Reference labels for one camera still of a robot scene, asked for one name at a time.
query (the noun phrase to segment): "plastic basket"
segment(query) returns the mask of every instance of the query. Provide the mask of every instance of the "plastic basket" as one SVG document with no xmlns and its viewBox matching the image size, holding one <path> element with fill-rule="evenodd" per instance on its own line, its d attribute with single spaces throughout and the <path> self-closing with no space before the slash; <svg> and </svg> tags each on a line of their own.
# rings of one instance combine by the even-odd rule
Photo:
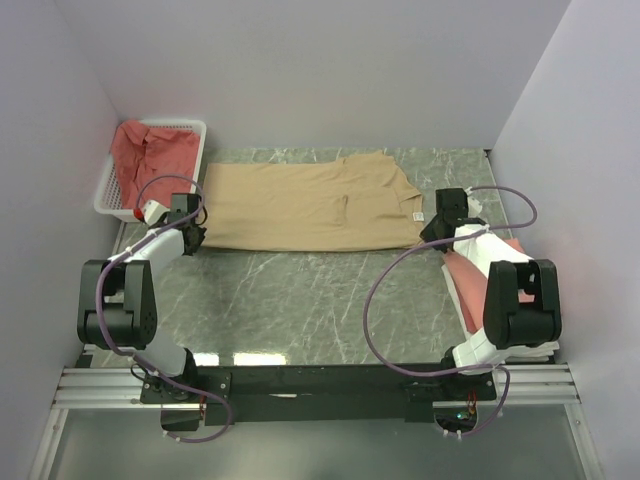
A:
<svg viewBox="0 0 640 480">
<path fill-rule="evenodd" d="M 200 135 L 200 145 L 198 146 L 198 155 L 196 156 L 196 164 L 193 169 L 193 179 L 198 180 L 200 174 L 200 164 L 202 163 L 202 150 L 204 149 L 204 140 L 207 135 L 207 126 L 200 120 L 184 120 L 174 118 L 164 118 L 158 120 L 140 120 L 149 127 L 175 128 L 180 130 L 190 130 Z M 191 193 L 196 191 L 196 187 L 191 187 Z M 120 185 L 116 178 L 116 169 L 113 164 L 113 156 L 109 153 L 105 163 L 98 191 L 93 200 L 93 207 L 96 212 L 104 215 L 113 215 L 123 222 L 137 222 L 133 216 L 133 210 L 122 208 L 122 199 Z"/>
</svg>

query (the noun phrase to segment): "pink cloth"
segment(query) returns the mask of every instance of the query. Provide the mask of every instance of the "pink cloth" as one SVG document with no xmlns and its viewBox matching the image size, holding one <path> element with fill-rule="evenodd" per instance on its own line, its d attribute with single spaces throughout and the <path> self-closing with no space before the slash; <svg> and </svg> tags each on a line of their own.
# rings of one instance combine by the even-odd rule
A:
<svg viewBox="0 0 640 480">
<path fill-rule="evenodd" d="M 516 239 L 505 240 L 513 249 L 524 253 L 520 242 Z M 451 273 L 453 283 L 460 299 L 460 310 L 469 333 L 476 333 L 482 328 L 484 300 L 487 295 L 487 278 L 482 275 L 473 263 L 455 252 L 444 256 L 444 263 Z M 520 294 L 521 302 L 533 300 L 531 295 Z"/>
<path fill-rule="evenodd" d="M 116 130 L 111 154 L 122 192 L 122 208 L 135 208 L 138 192 L 152 178 L 179 173 L 193 178 L 200 136 L 188 130 L 147 127 L 127 120 Z M 191 184 L 177 178 L 163 178 L 144 191 L 140 206 L 156 200 L 171 205 L 172 193 L 187 193 Z"/>
</svg>

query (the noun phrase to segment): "green marble tabletop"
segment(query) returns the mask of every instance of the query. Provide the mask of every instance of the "green marble tabletop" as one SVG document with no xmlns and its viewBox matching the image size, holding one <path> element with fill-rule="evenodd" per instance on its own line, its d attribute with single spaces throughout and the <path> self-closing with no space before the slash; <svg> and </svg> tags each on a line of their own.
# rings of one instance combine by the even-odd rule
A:
<svg viewBox="0 0 640 480">
<path fill-rule="evenodd" d="M 323 163 L 378 149 L 282 148 L 206 152 L 208 162 Z M 493 184 L 480 149 L 384 149 L 424 195 L 425 218 L 435 213 L 438 188 Z M 479 192 L 481 217 L 504 223 L 495 191 Z M 116 250 L 141 238 L 126 224 Z M 362 306 L 371 283 L 399 251 L 267 253 L 202 248 L 172 262 L 155 283 L 159 326 L 188 347 L 199 364 L 375 363 L 362 333 Z M 381 285 L 371 307 L 379 350 L 394 362 L 437 362 L 464 340 L 442 271 L 442 255 L 407 258 Z M 93 366 L 122 365 L 98 351 Z"/>
</svg>

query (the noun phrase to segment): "table surface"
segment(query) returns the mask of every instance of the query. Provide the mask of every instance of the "table surface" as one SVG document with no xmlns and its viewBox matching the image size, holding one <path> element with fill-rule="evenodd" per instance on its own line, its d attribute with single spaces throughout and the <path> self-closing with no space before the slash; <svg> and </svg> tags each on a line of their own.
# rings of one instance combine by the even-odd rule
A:
<svg viewBox="0 0 640 480">
<path fill-rule="evenodd" d="M 206 165 L 323 163 L 378 149 L 233 149 L 205 151 Z M 424 195 L 428 220 L 435 190 L 494 184 L 480 149 L 384 149 Z M 496 191 L 478 192 L 480 216 L 505 222 Z M 145 228 L 126 224 L 116 250 Z M 362 307 L 375 278 L 400 253 L 270 253 L 201 248 L 172 262 L 155 282 L 159 327 L 201 365 L 376 363 L 362 332 Z M 408 257 L 378 289 L 370 310 L 373 339 L 393 362 L 438 362 L 464 340 L 442 275 L 442 254 Z M 124 365 L 98 351 L 94 367 Z"/>
</svg>

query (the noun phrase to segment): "white wall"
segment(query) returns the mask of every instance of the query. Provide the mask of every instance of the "white wall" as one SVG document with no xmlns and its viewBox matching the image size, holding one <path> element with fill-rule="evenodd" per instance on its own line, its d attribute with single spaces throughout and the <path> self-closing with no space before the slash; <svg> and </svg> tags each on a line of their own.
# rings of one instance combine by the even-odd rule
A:
<svg viewBox="0 0 640 480">
<path fill-rule="evenodd" d="M 0 2 L 0 464 L 24 478 L 75 334 L 82 263 L 115 224 L 92 210 L 116 113 L 55 5 Z"/>
<path fill-rule="evenodd" d="M 569 0 L 56 3 L 122 117 L 195 114 L 226 146 L 492 147 Z"/>
<path fill-rule="evenodd" d="M 558 266 L 562 348 L 616 480 L 640 468 L 639 25 L 637 1 L 573 0 L 491 156 L 539 206 L 518 236 Z"/>
</svg>

